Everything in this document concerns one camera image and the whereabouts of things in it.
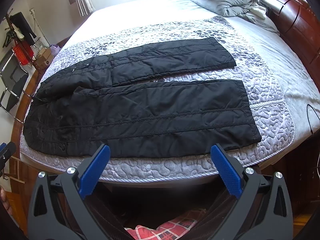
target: folding chair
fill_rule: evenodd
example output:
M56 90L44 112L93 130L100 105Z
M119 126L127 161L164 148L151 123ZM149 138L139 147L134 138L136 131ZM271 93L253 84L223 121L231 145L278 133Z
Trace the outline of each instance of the folding chair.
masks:
M9 50L0 62L0 77L5 86L5 90L0 98L0 106L13 116L14 119L23 124L24 122L11 114L10 110L18 104L22 93L31 97L31 95L28 95L23 90L29 77L29 73L23 69L12 50ZM3 99L7 92L9 93L9 97L7 105L4 106Z

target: wooden bed frame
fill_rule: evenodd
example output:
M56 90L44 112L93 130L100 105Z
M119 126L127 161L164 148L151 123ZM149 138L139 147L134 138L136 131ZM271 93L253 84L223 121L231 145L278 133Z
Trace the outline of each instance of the wooden bed frame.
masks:
M270 18L279 29L281 33L281 38L291 47L291 49L301 59L302 63L308 70L311 78L314 80L316 86L320 91L320 23L316 18L315 14L313 13L312 9L309 7L305 0L262 1L267 3L272 8ZM35 91L42 75L43 73L37 73L37 71L34 73L33 78L31 79L31 82L28 84L27 87L27 91L29 92L29 94L32 94L33 91ZM29 104L30 99L27 96L23 95L17 111L18 118L24 118ZM11 141L13 141L17 145L17 151L14 155L17 158L20 158L19 145L21 132L22 125L19 122L15 121L12 129ZM33 167L36 166L36 163L34 163L31 160L30 164ZM317 167L314 162L305 165L305 173L308 173L309 169L314 169L314 167ZM16 161L10 160L10 171L16 170ZM22 179L25 180L26 184L19 184L18 182L11 180L12 192L20 193L25 196L23 204L25 212L27 212L29 197L31 195L33 183L38 171L23 163L20 166L20 171L17 172L20 174L20 177L24 177ZM316 181L315 183L319 188L320 180Z
M261 0L281 38L298 55L320 91L320 22L305 0Z

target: black clamp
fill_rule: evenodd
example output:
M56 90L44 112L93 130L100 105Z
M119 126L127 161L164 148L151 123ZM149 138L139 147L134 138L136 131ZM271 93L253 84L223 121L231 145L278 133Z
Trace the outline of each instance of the black clamp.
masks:
M257 174L243 168L239 161L226 154L220 145L211 149L211 158L230 194L237 202L209 240L292 240L293 218L288 190L281 173L273 176ZM110 149L101 145L96 153L79 167L48 176L40 172L31 197L28 214L30 240L110 240L83 199L90 195L110 159ZM64 193L83 236L69 228L58 193ZM239 235L257 194L263 194L258 214L251 229Z

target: mattress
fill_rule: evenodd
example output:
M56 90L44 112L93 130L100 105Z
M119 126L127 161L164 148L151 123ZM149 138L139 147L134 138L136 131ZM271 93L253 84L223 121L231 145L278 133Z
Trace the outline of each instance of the mattress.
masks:
M170 29L174 37L178 33L183 35L183 30L190 30L196 26L196 23L201 21L202 24L203 21L210 19L220 21L220 28L218 32L215 33L218 41L220 39L221 43L223 43L222 41L225 41L225 39L230 39L232 36L228 36L228 34L224 35L223 33L228 33L228 31L234 28L242 37L245 37L244 40L241 40L243 43L242 46L252 48L252 51L250 51L250 49L247 52L239 51L240 60L246 63L243 64L243 67L246 67L249 62L248 69L244 76L250 79L248 73L250 72L250 67L253 69L254 66L250 66L251 59L248 55L257 52L255 65L258 65L256 64L257 60L261 61L261 63L263 62L263 64L267 63L265 72L261 72L259 75L272 77L271 79L275 80L275 84L279 84L279 87L275 86L272 100L268 100L273 101L273 104L267 104L265 106L255 105L257 103L254 102L255 96L253 95L251 98L253 116L256 116L256 123L260 122L258 127L260 127L261 133L264 133L263 112L265 111L266 116L271 116L271 119L273 116L272 113L275 113L273 120L274 125L268 126L272 127L273 130L271 132L268 131L267 138L263 139L264 145L262 147L260 147L261 145L259 147L252 145L230 151L229 154L238 158L244 166L261 163L273 156L280 158L297 147L311 134L306 106L309 103L319 111L320 94L318 89L299 58L275 33L265 31L238 17L227 18L226 20L221 17L222 19L218 20L219 18L215 16L216 14L199 7L190 0L138 0L120 4L93 13L70 38L60 53L61 55L67 52L70 54L70 51L73 51L74 59L78 60L77 50L80 49L82 44L95 41L97 42L97 46L91 46L91 49L88 48L87 51L83 52L87 57L92 57L95 53L98 53L98 51L103 50L103 47L99 50L99 43L108 43L109 39L109 45L112 47L113 41L111 37L119 38L119 35L122 35L122 38L125 39L126 35L132 36L132 31L135 31L135 36L132 36L134 38L131 39L131 45L136 46L139 44L139 39L141 38L139 32L147 25L149 26L148 28L150 28L150 25L153 26L152 31L154 35L150 42L157 42L157 39L161 39L162 32L166 30L169 24L175 24L175 28L171 27ZM185 22L193 23L193 25L184 25ZM196 28L192 29L192 31L198 36L205 37L209 35L211 30L210 27L208 27L206 31L199 30L201 34L197 33L198 30ZM229 51L233 50L231 41L222 45ZM126 46L125 44L123 47L117 45L114 50L110 49L108 52L114 53L119 49L127 48ZM61 67L61 65L54 64L53 62L43 77L43 80L60 70ZM246 80L242 77L242 74L240 73L237 77L235 73L230 76L216 73L216 78L238 78L242 79L245 83ZM191 81L207 78L212 78L212 74L211 76L188 75L180 79L168 77L162 81ZM255 109L259 109L259 114L254 113ZM309 117L313 131L318 130L320 123L316 115L310 112ZM83 160L82 158L61 158L36 152L28 147L23 135L21 135L20 140L20 154L22 160L25 155L34 162L56 171L65 171L70 166L76 167ZM110 160L100 179L116 183L156 183L181 179L205 179L215 174L217 174L217 171L208 155L189 156L183 159L128 158Z

